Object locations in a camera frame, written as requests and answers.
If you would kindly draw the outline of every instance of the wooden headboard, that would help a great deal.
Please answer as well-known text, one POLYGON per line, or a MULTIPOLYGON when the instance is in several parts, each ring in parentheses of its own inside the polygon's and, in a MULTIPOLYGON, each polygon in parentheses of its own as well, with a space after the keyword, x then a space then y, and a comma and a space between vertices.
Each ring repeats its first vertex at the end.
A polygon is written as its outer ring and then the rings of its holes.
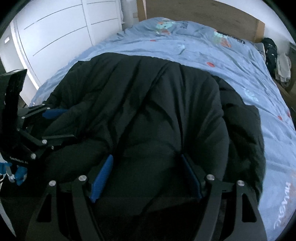
POLYGON ((210 26, 239 39, 260 42, 265 24, 253 16, 214 0, 137 0, 139 21, 165 17, 210 26))

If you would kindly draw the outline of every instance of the blue rubber grip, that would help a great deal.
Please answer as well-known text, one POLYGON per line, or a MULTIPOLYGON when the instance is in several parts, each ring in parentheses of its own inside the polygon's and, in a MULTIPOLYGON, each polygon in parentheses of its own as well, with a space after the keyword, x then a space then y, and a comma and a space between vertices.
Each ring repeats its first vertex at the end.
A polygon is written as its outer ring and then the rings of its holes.
POLYGON ((56 119, 58 118, 61 114, 64 114, 67 112, 67 109, 52 109, 52 110, 46 110, 43 114, 42 117, 45 119, 56 119))
POLYGON ((28 169, 25 167, 18 167, 17 171, 15 172, 15 180, 17 185, 20 186, 24 182, 24 177, 27 174, 28 169))
POLYGON ((97 175, 95 181, 91 185, 91 194, 89 196, 92 203, 95 203, 97 199, 100 198, 104 187, 107 183, 108 177, 113 168, 113 156, 109 155, 106 159, 102 169, 97 175))
POLYGON ((189 184, 189 188, 192 194, 194 195, 194 197, 197 197, 198 199, 202 199, 201 186, 200 186, 199 180, 197 179, 192 168, 188 164, 185 156, 181 155, 181 159, 182 159, 185 177, 187 179, 187 182, 189 184))

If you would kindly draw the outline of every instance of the black bag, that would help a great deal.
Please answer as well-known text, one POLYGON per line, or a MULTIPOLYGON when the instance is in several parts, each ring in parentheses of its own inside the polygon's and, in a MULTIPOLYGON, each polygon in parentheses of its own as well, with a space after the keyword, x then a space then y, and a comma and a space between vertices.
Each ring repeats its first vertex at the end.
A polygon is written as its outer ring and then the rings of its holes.
POLYGON ((271 75, 274 77, 275 69, 276 69, 276 61, 277 61, 277 46, 274 41, 270 38, 264 38, 262 40, 265 49, 266 61, 265 64, 267 69, 271 75))

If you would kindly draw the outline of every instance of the black metal bracket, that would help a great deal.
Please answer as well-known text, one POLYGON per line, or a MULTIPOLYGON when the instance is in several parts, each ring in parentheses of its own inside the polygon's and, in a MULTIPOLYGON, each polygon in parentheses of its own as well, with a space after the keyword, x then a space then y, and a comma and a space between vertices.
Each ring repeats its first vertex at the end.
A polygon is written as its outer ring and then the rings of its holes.
POLYGON ((103 241, 100 231, 90 210, 90 201, 85 195, 85 189, 88 184, 86 176, 80 176, 71 183, 58 185, 56 181, 50 181, 41 198, 41 201, 33 213, 25 240, 27 241, 66 241, 66 240, 91 240, 103 241), (67 232, 67 237, 62 233, 61 225, 65 225, 66 219, 62 219, 60 203, 63 202, 63 195, 70 194, 75 226, 69 226, 68 229, 77 228, 76 236, 73 237, 67 232))
POLYGON ((63 144, 76 143, 74 135, 46 136, 39 140, 30 134, 28 124, 34 121, 39 115, 50 109, 45 104, 19 109, 17 112, 17 128, 13 130, 20 140, 15 140, 15 145, 11 149, 2 151, 3 158, 15 165, 29 167, 34 165, 43 154, 61 147, 63 144))
POLYGON ((209 180, 207 177, 205 177, 205 180, 210 189, 210 194, 207 198, 204 216, 194 241, 212 240, 219 215, 222 194, 232 194, 236 198, 236 205, 233 207, 235 209, 233 232, 224 241, 267 241, 263 221, 255 201, 255 194, 250 191, 245 182, 239 180, 237 183, 232 184, 217 179, 209 180), (244 202, 248 202, 247 209, 243 208, 246 205, 244 202), (254 218, 251 221, 245 221, 243 216, 248 216, 250 213, 254 218))

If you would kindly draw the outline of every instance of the bed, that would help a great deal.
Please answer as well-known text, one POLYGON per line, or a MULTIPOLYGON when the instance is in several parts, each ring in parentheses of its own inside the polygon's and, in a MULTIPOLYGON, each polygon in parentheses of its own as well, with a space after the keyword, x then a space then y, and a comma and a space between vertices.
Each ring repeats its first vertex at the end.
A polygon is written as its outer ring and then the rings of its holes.
POLYGON ((76 62, 107 52, 157 57, 208 71, 229 83, 245 104, 258 108, 266 158, 259 211, 268 240, 275 240, 296 209, 296 132, 289 109, 254 44, 195 22, 148 19, 73 59, 39 88, 31 105, 46 100, 76 62))

